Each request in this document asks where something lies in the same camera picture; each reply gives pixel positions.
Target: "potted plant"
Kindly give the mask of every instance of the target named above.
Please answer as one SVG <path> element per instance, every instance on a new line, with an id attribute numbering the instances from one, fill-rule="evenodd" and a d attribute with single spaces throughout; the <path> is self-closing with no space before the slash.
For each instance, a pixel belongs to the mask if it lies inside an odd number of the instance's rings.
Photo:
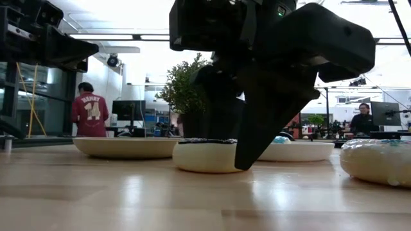
<path id="1" fill-rule="evenodd" d="M 313 139 L 318 139 L 319 138 L 319 134 L 321 133 L 321 126 L 324 122 L 324 118 L 321 115 L 310 115 L 308 117 L 308 121 L 310 122 L 310 124 L 313 124 L 316 126 L 316 129 L 314 129 L 312 137 Z"/>
<path id="2" fill-rule="evenodd" d="M 172 111 L 180 114 L 184 137 L 205 138 L 204 116 L 206 111 L 206 95 L 194 88 L 190 83 L 191 76 L 201 67 L 210 64 L 197 53 L 189 63 L 183 61 L 167 71 L 167 83 L 156 98 L 165 100 Z"/>

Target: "wood grain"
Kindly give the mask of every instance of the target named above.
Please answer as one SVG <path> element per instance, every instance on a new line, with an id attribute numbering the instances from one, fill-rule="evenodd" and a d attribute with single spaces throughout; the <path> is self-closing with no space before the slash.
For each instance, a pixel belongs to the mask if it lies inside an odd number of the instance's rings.
<path id="1" fill-rule="evenodd" d="M 410 230 L 411 191 L 350 178 L 338 154 L 207 175 L 180 171 L 171 159 L 16 149 L 0 154 L 0 224 L 7 231 Z"/>

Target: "red jersey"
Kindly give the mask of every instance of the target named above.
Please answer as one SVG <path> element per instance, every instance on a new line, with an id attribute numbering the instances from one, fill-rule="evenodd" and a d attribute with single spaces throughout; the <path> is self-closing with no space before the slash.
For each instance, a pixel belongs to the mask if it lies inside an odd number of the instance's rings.
<path id="1" fill-rule="evenodd" d="M 105 99 L 86 92 L 73 103 L 71 120 L 77 124 L 77 135 L 86 137 L 106 137 L 105 121 L 109 111 Z"/>

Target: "white bowl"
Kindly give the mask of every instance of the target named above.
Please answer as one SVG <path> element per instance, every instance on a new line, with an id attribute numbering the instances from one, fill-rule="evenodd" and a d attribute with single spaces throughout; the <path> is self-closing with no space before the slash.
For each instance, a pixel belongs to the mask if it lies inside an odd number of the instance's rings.
<path id="1" fill-rule="evenodd" d="M 349 175 L 369 182 L 411 187 L 411 142 L 358 139 L 341 147 L 340 163 Z"/>
<path id="2" fill-rule="evenodd" d="M 235 173 L 236 144 L 176 144 L 174 164 L 183 170 L 197 173 Z"/>
<path id="3" fill-rule="evenodd" d="M 272 143 L 258 158 L 264 161 L 310 162 L 326 160 L 332 154 L 335 144 L 326 142 Z"/>
<path id="4" fill-rule="evenodd" d="M 99 158 L 170 158 L 175 138 L 74 138 L 74 145 L 86 155 Z"/>

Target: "number 14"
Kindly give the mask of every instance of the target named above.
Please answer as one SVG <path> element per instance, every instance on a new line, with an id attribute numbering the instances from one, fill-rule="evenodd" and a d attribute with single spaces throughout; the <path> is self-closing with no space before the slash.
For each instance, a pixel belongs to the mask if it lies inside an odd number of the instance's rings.
<path id="1" fill-rule="evenodd" d="M 87 111 L 87 120 L 92 120 L 93 117 L 96 120 L 100 119 L 100 109 L 98 108 L 98 102 L 94 102 L 91 106 L 91 103 L 88 103 L 84 106 L 84 109 Z"/>

